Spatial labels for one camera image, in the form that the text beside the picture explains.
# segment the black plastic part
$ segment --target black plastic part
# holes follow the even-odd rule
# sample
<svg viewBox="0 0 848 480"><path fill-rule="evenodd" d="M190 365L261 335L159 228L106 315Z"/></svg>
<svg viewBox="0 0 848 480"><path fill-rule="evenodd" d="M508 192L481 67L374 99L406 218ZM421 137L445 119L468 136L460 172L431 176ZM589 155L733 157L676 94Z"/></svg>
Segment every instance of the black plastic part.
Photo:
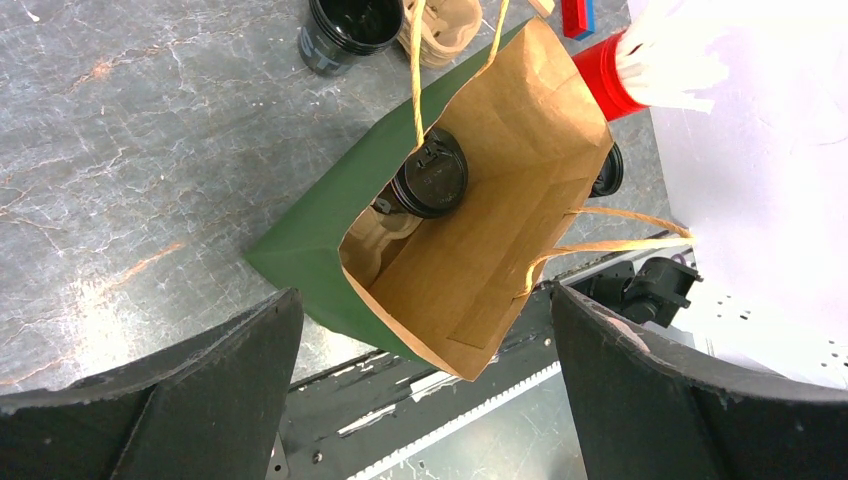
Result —
<svg viewBox="0 0 848 480"><path fill-rule="evenodd" d="M696 270L670 258L650 258L624 291L621 313L639 324L652 321L667 328L677 310L689 308L686 294L700 280Z"/></svg>
<svg viewBox="0 0 848 480"><path fill-rule="evenodd" d="M701 277L674 260L654 257L638 274L633 262L621 261L574 285L574 289L640 325L651 321L664 328L677 310L688 308L686 295Z"/></svg>
<svg viewBox="0 0 848 480"><path fill-rule="evenodd" d="M589 479L848 478L848 392L726 363L561 286L552 300Z"/></svg>
<svg viewBox="0 0 848 480"><path fill-rule="evenodd" d="M601 167L601 173L592 184L592 193L589 198L607 197L621 188L624 181L624 158L621 156L621 149L617 143L612 144L607 159L604 161L604 166Z"/></svg>
<svg viewBox="0 0 848 480"><path fill-rule="evenodd" d="M0 397L0 478L263 478L302 326L288 291L65 390Z"/></svg>

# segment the coffee cup lid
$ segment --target coffee cup lid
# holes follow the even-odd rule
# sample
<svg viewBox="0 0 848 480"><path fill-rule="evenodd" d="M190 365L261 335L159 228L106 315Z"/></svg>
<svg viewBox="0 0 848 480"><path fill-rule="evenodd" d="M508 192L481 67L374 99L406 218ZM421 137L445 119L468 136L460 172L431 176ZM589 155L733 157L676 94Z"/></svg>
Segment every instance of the coffee cup lid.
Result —
<svg viewBox="0 0 848 480"><path fill-rule="evenodd" d="M398 202L413 215L441 217L454 210L468 187L468 163L459 142L433 128L392 179Z"/></svg>

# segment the metal plate with holes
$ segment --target metal plate with holes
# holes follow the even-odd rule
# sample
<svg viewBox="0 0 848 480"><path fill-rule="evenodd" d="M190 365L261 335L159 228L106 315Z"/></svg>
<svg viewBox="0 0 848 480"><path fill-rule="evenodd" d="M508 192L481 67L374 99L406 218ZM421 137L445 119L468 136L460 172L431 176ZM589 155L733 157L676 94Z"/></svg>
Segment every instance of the metal plate with holes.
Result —
<svg viewBox="0 0 848 480"><path fill-rule="evenodd" d="M848 342L781 320L705 279L692 286L692 306L674 325L695 336L697 348L717 358L799 382L848 388Z"/></svg>

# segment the red object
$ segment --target red object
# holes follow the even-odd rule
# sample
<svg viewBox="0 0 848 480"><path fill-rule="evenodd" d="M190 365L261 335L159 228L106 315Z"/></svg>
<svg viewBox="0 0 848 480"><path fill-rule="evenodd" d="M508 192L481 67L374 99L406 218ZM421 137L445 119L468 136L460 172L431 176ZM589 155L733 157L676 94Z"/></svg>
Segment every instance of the red object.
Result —
<svg viewBox="0 0 848 480"><path fill-rule="evenodd" d="M562 34L583 40L595 33L595 12L592 0L562 0Z"/></svg>
<svg viewBox="0 0 848 480"><path fill-rule="evenodd" d="M630 97L618 77L615 48L622 34L617 33L572 57L608 122L647 108Z"/></svg>

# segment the black plastic lid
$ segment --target black plastic lid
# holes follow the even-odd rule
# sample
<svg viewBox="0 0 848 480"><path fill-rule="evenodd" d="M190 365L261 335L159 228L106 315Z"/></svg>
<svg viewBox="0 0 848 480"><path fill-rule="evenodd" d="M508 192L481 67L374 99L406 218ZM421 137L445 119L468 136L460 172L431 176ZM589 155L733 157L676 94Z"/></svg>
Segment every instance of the black plastic lid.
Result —
<svg viewBox="0 0 848 480"><path fill-rule="evenodd" d="M424 145L409 156L392 179L398 202L421 218L437 218L454 210L468 187L468 163L459 143L434 128Z"/></svg>
<svg viewBox="0 0 848 480"><path fill-rule="evenodd" d="M621 188L622 181L624 181L624 159L621 156L618 144L613 143L612 149L604 161L604 166L601 167L601 173L592 185L592 194L589 197L612 195Z"/></svg>

